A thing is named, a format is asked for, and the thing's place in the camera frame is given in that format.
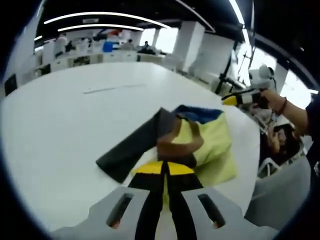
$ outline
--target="desk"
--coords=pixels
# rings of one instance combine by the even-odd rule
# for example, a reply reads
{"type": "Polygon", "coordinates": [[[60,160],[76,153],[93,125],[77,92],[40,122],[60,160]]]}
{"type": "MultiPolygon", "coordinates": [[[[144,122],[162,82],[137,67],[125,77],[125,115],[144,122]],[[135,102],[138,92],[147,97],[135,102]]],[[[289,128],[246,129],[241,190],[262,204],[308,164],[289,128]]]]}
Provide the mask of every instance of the desk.
{"type": "Polygon", "coordinates": [[[57,71],[2,101],[5,163],[28,212],[48,231],[87,218],[90,206],[118,186],[95,161],[160,107],[171,111],[180,104],[226,112],[238,176],[215,188],[245,214],[258,172],[258,126],[237,108],[222,106],[220,97],[209,90],[147,62],[57,71]]]}

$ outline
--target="folded cloth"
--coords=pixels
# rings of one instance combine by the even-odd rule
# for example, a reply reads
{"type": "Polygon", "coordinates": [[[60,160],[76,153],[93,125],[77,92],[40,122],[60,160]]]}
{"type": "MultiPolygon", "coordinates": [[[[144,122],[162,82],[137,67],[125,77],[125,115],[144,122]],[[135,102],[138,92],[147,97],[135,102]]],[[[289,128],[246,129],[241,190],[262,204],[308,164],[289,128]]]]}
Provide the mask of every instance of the folded cloth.
{"type": "Polygon", "coordinates": [[[181,105],[173,112],[161,108],[96,163],[122,183],[143,153],[158,146],[157,160],[195,168],[200,181],[208,186],[236,176],[231,144],[223,111],[181,105]]]}

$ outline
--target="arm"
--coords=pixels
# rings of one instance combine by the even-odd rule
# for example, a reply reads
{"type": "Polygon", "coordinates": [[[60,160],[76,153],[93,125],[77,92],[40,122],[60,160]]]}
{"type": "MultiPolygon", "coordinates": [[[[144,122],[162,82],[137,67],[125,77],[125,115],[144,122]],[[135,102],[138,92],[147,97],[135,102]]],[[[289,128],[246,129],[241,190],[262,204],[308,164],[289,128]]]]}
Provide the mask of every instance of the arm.
{"type": "MultiPolygon", "coordinates": [[[[270,90],[263,91],[261,96],[265,97],[269,101],[269,107],[277,112],[281,110],[286,101],[284,97],[270,90]]],[[[308,114],[306,110],[287,101],[282,114],[298,129],[299,133],[308,134],[308,114]]]]}

